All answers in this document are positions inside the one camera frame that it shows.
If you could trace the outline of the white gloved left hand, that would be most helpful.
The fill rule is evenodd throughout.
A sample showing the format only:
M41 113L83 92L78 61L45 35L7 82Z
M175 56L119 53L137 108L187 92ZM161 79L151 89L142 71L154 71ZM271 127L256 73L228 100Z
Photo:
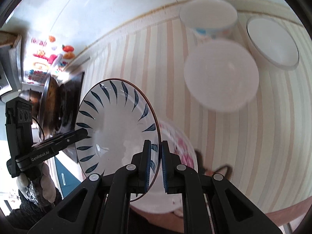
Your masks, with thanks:
M40 207L48 206L55 202L57 191L46 163L39 164L39 177L30 180L21 173L17 180L17 186L25 199Z

